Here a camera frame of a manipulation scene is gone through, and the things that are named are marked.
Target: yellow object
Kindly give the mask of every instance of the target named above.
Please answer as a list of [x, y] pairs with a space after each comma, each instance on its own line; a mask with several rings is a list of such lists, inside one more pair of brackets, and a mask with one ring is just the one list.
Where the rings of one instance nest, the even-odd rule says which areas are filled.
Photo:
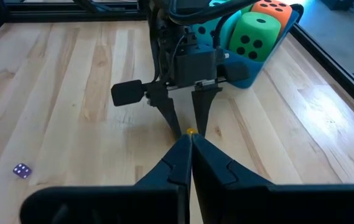
[[187, 134], [197, 134], [197, 131], [194, 128], [188, 128]]

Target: wood grain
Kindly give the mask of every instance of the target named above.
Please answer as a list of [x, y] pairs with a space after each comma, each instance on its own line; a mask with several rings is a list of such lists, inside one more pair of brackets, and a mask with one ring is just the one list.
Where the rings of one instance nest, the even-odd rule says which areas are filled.
[[[146, 22], [0, 29], [0, 223], [19, 223], [23, 200], [45, 187], [134, 184], [173, 145], [156, 109], [114, 107], [109, 93], [153, 78], [148, 37]], [[222, 87], [206, 138], [229, 156], [278, 184], [354, 182], [354, 100], [291, 35], [251, 88]], [[170, 92], [183, 130], [195, 127], [190, 91]], [[12, 173], [20, 162], [26, 180]]]

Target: blue bin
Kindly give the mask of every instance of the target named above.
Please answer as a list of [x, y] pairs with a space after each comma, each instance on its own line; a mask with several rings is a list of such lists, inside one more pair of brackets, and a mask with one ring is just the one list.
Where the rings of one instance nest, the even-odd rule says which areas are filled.
[[[285, 36], [290, 31], [291, 27], [293, 26], [293, 24], [296, 22], [296, 20], [298, 18], [299, 18], [299, 13], [296, 11], [293, 11], [290, 16], [289, 22], [286, 25], [286, 28], [284, 29], [279, 40], [275, 43], [275, 46], [274, 46], [272, 52], [269, 54], [270, 56], [274, 53], [275, 49], [277, 49], [277, 46], [282, 42], [282, 40], [285, 38]], [[234, 52], [231, 52], [227, 49], [224, 50], [224, 53], [229, 53], [229, 55], [230, 55], [229, 58], [225, 59], [225, 63], [231, 63], [231, 62], [235, 62], [235, 61], [239, 60], [239, 61], [243, 61], [248, 67], [248, 70], [249, 70], [249, 78], [248, 79], [231, 83], [232, 85], [234, 85], [238, 88], [249, 88], [254, 83], [254, 81], [257, 78], [258, 74], [260, 73], [262, 67], [266, 63], [266, 61], [265, 62], [255, 62], [254, 60], [251, 60], [246, 57], [242, 57], [242, 56], [240, 56]]]

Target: black dot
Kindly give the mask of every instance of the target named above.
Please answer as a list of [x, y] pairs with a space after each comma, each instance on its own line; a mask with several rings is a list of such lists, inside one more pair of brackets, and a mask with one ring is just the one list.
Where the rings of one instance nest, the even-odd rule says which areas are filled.
[[248, 42], [250, 42], [250, 37], [247, 35], [243, 35], [240, 37], [240, 41], [242, 42], [242, 44], [247, 44]]
[[256, 52], [250, 52], [249, 53], [249, 58], [250, 59], [256, 59], [257, 58], [257, 53]]
[[238, 47], [238, 49], [236, 50], [238, 54], [243, 55], [245, 54], [246, 50], [243, 47]]
[[204, 27], [199, 27], [199, 34], [205, 34], [206, 33], [206, 28]]
[[260, 40], [255, 40], [253, 45], [254, 45], [255, 48], [260, 48], [260, 47], [263, 46], [263, 42], [260, 41]]

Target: purple die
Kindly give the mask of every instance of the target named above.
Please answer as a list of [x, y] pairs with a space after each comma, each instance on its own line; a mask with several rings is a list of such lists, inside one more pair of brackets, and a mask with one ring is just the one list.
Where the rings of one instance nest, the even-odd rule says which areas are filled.
[[26, 179], [32, 173], [32, 169], [30, 169], [27, 165], [20, 163], [15, 166], [13, 172], [20, 178]]

